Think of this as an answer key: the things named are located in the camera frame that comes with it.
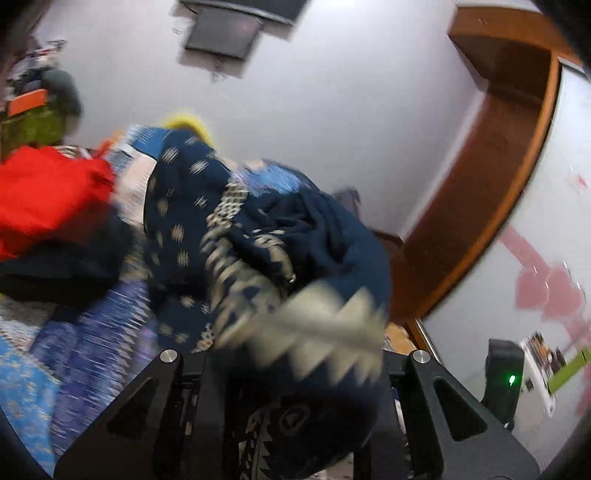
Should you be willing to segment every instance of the black device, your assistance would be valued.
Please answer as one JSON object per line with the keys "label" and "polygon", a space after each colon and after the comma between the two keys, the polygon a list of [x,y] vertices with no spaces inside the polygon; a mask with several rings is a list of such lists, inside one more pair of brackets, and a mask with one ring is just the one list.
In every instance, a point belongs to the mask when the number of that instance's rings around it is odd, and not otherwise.
{"label": "black device", "polygon": [[503,425],[513,425],[524,362],[525,353],[516,343],[497,339],[488,341],[486,388],[482,404]]}
{"label": "black device", "polygon": [[293,25],[307,0],[180,0],[183,5],[226,8]]}
{"label": "black device", "polygon": [[[378,421],[354,454],[354,480],[408,478],[392,388],[415,478],[539,477],[534,458],[429,353],[384,352],[380,382]],[[226,428],[236,411],[232,388],[216,385],[206,352],[183,359],[163,351],[61,457],[54,478],[237,480],[237,450]]]}
{"label": "black device", "polygon": [[261,20],[251,15],[206,8],[197,17],[185,48],[244,60],[261,28]]}

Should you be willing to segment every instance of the white wall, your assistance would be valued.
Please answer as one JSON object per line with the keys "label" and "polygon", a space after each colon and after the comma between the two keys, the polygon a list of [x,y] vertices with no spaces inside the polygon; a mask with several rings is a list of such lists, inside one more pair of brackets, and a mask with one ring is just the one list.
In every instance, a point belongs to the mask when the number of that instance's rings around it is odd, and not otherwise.
{"label": "white wall", "polygon": [[[540,162],[508,222],[548,266],[563,268],[563,262],[566,263],[572,282],[586,292],[586,303],[573,317],[562,318],[544,318],[539,308],[518,308],[518,278],[527,268],[497,239],[472,272],[424,321],[444,366],[467,387],[484,375],[489,338],[519,342],[539,331],[551,348],[564,351],[572,342],[572,332],[577,335],[585,332],[584,320],[591,317],[590,130],[591,85],[584,76],[565,69]],[[531,250],[521,248],[521,251],[522,260],[536,258]],[[570,301],[570,291],[555,290],[552,284],[546,287],[553,301]],[[581,335],[581,339],[580,346],[591,345],[591,335],[586,339]],[[591,406],[588,373],[585,377],[583,371],[579,372],[558,391],[554,416],[534,430],[520,429],[518,410],[514,433],[542,468],[564,445],[580,420],[578,406]]]}
{"label": "white wall", "polygon": [[290,40],[264,34],[242,78],[212,83],[183,55],[174,0],[56,0],[39,32],[69,44],[94,146],[189,109],[220,153],[272,158],[327,191],[354,185],[373,228],[398,233],[478,94],[447,37],[452,0],[310,0]]}
{"label": "white wall", "polygon": [[456,0],[459,7],[508,7],[523,10],[540,10],[530,0]]}

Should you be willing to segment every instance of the green cloth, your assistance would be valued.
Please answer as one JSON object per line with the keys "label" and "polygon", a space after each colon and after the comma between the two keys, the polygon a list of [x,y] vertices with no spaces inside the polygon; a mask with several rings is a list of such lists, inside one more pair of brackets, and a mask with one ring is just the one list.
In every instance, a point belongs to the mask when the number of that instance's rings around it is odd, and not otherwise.
{"label": "green cloth", "polygon": [[7,118],[1,126],[2,159],[24,145],[52,145],[66,134],[66,122],[51,105],[43,105]]}

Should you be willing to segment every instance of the black cloth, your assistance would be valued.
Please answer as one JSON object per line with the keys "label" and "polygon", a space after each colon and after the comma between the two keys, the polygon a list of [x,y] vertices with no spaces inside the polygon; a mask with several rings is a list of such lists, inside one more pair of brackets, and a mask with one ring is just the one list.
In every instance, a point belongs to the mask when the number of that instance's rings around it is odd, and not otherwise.
{"label": "black cloth", "polygon": [[131,228],[112,210],[86,245],[50,240],[0,262],[0,291],[18,301],[85,306],[117,282],[132,241]]}

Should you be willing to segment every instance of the pink decoration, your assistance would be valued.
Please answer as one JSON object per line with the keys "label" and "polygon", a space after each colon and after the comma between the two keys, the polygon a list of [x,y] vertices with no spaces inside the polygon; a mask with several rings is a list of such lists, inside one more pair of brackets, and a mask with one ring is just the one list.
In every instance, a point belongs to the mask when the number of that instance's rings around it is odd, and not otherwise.
{"label": "pink decoration", "polygon": [[515,307],[521,310],[539,310],[550,299],[550,292],[542,275],[523,269],[517,277]]}
{"label": "pink decoration", "polygon": [[[591,331],[583,318],[584,293],[573,282],[567,268],[564,265],[550,268],[511,225],[505,227],[499,240],[523,265],[515,285],[515,308],[542,310],[542,321],[561,323],[578,348],[591,345]],[[584,369],[584,381],[587,386],[577,405],[580,415],[591,407],[591,365]]]}
{"label": "pink decoration", "polygon": [[584,294],[570,278],[564,266],[550,270],[547,279],[550,298],[544,306],[543,319],[572,317],[584,305]]}

